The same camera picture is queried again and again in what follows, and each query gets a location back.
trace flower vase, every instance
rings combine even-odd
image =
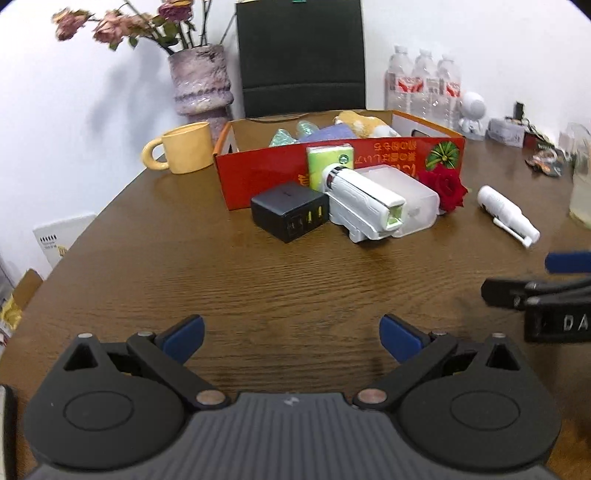
[[[226,57],[221,45],[181,50],[168,58],[174,84],[174,103],[187,123],[209,122],[213,144],[230,120],[234,101]]]

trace green tissue pack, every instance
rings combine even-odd
[[[331,163],[340,163],[353,170],[355,150],[350,144],[308,147],[306,150],[308,154],[310,188],[317,192],[322,192],[322,171]]]

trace translucent plastic box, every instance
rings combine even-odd
[[[425,230],[435,223],[439,211],[439,195],[429,187],[390,165],[356,168],[355,171],[406,200],[402,208],[402,226],[392,236],[400,238]]]

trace gift box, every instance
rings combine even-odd
[[[229,210],[250,207],[251,198],[288,181],[310,183],[306,148],[350,144],[355,149],[355,168],[391,165],[417,177],[439,163],[460,169],[465,138],[460,134],[407,113],[392,110],[357,110],[391,125],[402,137],[328,140],[269,147],[279,128],[296,137],[296,125],[308,120],[320,128],[333,125],[340,110],[271,116],[228,122],[217,141],[214,158],[222,192]]]

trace white spray bottle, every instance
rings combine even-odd
[[[478,192],[478,203],[493,218],[493,223],[519,240],[524,247],[536,243],[540,239],[540,232],[521,213],[521,209],[509,199],[503,197],[488,185]]]

